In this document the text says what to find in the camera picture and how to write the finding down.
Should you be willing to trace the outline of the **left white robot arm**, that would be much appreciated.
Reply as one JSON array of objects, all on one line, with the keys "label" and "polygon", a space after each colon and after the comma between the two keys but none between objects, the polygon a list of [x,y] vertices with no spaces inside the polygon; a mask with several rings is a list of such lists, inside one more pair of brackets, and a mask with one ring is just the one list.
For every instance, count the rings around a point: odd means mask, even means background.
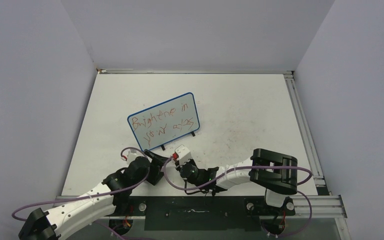
[{"label": "left white robot arm", "polygon": [[163,177],[162,167],[167,157],[130,148],[121,158],[128,165],[108,175],[86,193],[63,199],[54,208],[32,211],[18,233],[19,239],[66,240],[101,217],[124,215],[129,210],[134,188],[145,181],[156,185]]}]

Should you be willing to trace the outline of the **blue framed whiteboard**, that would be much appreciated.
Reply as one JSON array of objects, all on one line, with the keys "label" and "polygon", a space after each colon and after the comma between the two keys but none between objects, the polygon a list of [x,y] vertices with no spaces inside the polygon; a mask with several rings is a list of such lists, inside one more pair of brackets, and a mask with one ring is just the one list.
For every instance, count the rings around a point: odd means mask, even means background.
[{"label": "blue framed whiteboard", "polygon": [[200,129],[195,96],[184,93],[127,117],[141,150],[152,150]]}]

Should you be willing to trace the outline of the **aluminium frame rail right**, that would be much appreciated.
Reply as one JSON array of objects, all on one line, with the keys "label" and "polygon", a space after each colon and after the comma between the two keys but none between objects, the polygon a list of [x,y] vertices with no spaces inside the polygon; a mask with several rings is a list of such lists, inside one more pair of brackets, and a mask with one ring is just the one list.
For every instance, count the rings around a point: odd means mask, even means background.
[{"label": "aluminium frame rail right", "polygon": [[295,112],[295,117],[298,123],[298,128],[303,141],[304,149],[307,155],[307,159],[310,165],[310,169],[313,173],[315,186],[317,188],[326,187],[326,181],[322,166],[319,160],[319,156],[314,144],[314,140],[307,122],[307,118],[304,113],[303,106],[298,94],[293,72],[289,71],[283,75],[286,83],[287,90],[292,103],[292,108]]}]

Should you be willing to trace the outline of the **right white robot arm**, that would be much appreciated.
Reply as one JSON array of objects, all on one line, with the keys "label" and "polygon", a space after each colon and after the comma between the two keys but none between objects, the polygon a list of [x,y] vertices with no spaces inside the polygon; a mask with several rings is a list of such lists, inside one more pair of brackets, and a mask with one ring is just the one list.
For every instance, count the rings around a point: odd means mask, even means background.
[{"label": "right white robot arm", "polygon": [[215,195],[228,189],[254,183],[265,189],[261,209],[277,216],[293,216],[295,206],[290,195],[297,193],[297,158],[262,148],[254,149],[251,157],[236,164],[198,168],[188,148],[178,147],[172,158],[176,170],[186,184]]}]

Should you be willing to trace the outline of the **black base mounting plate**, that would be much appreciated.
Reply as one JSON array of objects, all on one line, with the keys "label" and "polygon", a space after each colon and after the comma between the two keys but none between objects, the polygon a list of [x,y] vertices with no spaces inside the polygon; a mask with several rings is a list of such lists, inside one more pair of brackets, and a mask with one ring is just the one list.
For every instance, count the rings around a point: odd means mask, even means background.
[{"label": "black base mounting plate", "polygon": [[143,220],[146,231],[259,231],[285,217],[295,216],[287,197],[281,207],[269,206],[263,196],[132,196],[124,211],[110,215],[109,226],[127,231]]}]

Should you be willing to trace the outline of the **aluminium frame rail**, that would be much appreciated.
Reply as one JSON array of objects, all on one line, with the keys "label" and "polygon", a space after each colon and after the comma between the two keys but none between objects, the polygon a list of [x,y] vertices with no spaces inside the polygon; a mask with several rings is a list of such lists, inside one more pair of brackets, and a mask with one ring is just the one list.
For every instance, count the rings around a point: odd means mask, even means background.
[{"label": "aluminium frame rail", "polygon": [[261,208],[262,196],[131,196],[127,203],[118,207],[110,217],[120,219],[145,219],[152,214],[163,218],[216,217],[221,219],[260,218],[343,218],[346,211],[340,196],[315,195],[290,198],[293,201],[294,215],[272,215]]},{"label": "aluminium frame rail", "polygon": [[293,72],[289,71],[283,75],[286,83],[287,90],[292,103],[292,108],[295,112],[295,117],[298,123],[298,128],[303,141],[304,149],[307,155],[307,159],[310,165],[310,169],[313,173],[315,186],[317,188],[326,187],[326,181],[322,166],[319,160],[319,156],[314,144],[314,140],[307,122],[307,118],[304,113],[303,106],[298,94]]}]

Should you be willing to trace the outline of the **aluminium frame rail front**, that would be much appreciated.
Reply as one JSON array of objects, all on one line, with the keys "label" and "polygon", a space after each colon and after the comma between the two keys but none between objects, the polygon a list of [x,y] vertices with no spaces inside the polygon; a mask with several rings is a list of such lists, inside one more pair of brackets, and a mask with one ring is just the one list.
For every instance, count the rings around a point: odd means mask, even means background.
[{"label": "aluminium frame rail front", "polygon": [[290,198],[293,201],[294,215],[272,215],[261,208],[262,196],[131,196],[127,203],[118,207],[110,217],[120,219],[145,219],[152,214],[163,218],[216,217],[221,219],[260,218],[343,218],[346,211],[340,196],[315,195]]}]

